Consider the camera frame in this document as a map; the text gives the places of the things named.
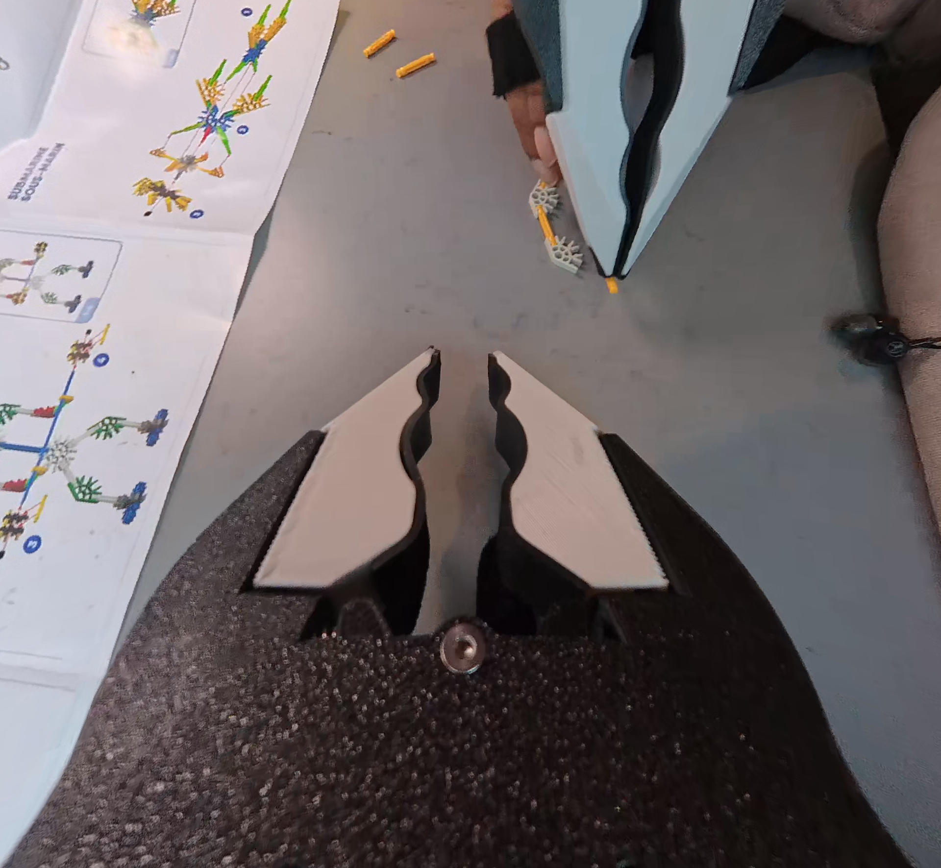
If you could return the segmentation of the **white building instruction sheet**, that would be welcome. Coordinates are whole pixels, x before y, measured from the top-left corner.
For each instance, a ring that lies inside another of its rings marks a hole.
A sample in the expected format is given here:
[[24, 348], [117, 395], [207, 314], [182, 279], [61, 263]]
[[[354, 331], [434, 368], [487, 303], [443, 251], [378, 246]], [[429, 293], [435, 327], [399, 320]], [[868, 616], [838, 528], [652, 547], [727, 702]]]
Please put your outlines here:
[[2, 674], [111, 652], [340, 0], [2, 0]]

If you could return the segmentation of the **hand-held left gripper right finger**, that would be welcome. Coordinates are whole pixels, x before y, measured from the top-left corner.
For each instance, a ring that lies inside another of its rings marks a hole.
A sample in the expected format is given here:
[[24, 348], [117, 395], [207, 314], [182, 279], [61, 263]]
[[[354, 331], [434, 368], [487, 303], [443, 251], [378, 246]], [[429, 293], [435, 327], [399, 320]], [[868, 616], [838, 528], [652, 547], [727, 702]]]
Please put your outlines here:
[[669, 579], [608, 451], [610, 436], [502, 352], [488, 356], [507, 473], [481, 554], [476, 615], [507, 636], [587, 636], [612, 598]]

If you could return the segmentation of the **person's right hand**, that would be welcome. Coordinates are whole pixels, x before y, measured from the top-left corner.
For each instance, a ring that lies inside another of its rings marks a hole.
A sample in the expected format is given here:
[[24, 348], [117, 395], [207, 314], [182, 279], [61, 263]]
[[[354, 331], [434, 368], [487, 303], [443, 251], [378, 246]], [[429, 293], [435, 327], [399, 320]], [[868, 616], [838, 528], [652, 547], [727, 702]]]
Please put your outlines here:
[[543, 83], [535, 81], [517, 87], [504, 97], [504, 101], [520, 145], [538, 179], [549, 186], [557, 186], [562, 173], [547, 129]]

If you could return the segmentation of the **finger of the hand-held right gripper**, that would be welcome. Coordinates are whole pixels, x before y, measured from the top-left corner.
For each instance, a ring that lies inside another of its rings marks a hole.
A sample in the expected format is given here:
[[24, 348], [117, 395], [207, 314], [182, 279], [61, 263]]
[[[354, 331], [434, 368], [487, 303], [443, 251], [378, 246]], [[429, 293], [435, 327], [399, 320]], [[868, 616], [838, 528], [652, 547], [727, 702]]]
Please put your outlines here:
[[547, 115], [570, 201], [599, 271], [616, 275], [630, 225], [625, 172], [652, 91], [632, 57], [648, 0], [558, 0], [563, 98]]
[[629, 218], [618, 251], [626, 276], [731, 102], [755, 0], [650, 0], [652, 89], [629, 146]]

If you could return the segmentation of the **black wired earphones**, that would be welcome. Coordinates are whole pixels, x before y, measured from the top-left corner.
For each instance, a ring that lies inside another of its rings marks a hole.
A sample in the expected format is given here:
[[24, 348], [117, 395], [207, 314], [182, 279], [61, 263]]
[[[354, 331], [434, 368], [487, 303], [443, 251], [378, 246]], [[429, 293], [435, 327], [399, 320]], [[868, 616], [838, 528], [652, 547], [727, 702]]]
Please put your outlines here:
[[940, 337], [913, 337], [898, 318], [885, 313], [848, 314], [831, 326], [835, 340], [861, 364], [897, 366], [911, 355], [939, 353]]

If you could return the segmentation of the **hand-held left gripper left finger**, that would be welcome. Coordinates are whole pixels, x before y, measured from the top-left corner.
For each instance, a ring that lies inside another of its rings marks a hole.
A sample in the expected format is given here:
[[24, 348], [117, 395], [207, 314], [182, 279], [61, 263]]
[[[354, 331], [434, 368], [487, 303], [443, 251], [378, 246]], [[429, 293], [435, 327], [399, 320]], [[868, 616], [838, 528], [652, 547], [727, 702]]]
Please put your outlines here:
[[253, 592], [312, 597], [305, 636], [340, 630], [354, 603], [386, 634], [413, 633], [430, 561], [418, 462], [440, 384], [441, 353], [430, 347], [315, 434], [252, 569]]

